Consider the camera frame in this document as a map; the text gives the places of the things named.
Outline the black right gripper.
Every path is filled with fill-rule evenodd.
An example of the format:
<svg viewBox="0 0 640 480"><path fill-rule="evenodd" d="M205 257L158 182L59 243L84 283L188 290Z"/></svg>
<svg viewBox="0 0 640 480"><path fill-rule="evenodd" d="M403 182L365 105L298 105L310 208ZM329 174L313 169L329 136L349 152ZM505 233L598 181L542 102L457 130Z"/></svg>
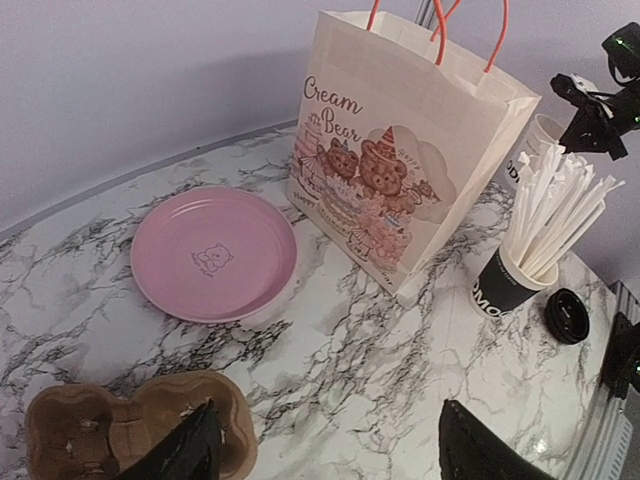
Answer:
<svg viewBox="0 0 640 480"><path fill-rule="evenodd" d="M556 95L577 111L562 134L559 144L566 153L607 153L612 160L628 155L622 141L624 113L628 112L628 89L616 94L587 91L565 74L554 76L550 85Z"/></svg>

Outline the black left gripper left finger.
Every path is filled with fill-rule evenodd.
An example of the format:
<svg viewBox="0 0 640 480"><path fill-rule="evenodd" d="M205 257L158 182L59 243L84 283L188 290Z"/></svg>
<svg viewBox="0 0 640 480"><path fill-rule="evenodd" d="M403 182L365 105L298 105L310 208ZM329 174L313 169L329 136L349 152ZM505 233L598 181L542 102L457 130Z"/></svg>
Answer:
<svg viewBox="0 0 640 480"><path fill-rule="evenodd" d="M199 405L121 480L219 479L222 429L212 400Z"/></svg>

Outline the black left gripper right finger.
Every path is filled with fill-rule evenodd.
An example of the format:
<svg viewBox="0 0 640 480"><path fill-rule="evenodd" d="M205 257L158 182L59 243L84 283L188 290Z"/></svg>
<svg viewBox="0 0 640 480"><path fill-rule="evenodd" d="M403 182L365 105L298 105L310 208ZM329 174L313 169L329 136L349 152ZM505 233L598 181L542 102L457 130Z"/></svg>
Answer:
<svg viewBox="0 0 640 480"><path fill-rule="evenodd" d="M442 479L554 479L518 455L457 400L444 401L438 433Z"/></svg>

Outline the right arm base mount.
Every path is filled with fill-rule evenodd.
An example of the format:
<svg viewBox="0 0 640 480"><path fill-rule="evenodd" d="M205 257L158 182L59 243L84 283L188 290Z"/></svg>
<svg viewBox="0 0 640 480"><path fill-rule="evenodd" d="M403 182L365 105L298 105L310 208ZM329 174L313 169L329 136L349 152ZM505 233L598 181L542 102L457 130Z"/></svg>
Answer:
<svg viewBox="0 0 640 480"><path fill-rule="evenodd" d="M602 381L610 390L610 396L625 400L629 387L639 392L639 324L617 312L613 330L607 345Z"/></svg>

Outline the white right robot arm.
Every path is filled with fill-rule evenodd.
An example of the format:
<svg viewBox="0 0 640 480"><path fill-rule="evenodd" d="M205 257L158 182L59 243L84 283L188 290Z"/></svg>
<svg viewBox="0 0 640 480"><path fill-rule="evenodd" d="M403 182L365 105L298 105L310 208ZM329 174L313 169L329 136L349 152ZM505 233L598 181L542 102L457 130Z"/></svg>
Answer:
<svg viewBox="0 0 640 480"><path fill-rule="evenodd" d="M578 75L557 74L550 85L577 111L559 139L567 153L606 153L615 161L628 155L622 137L639 128L639 24L631 22L609 37L607 54L616 93L601 91Z"/></svg>

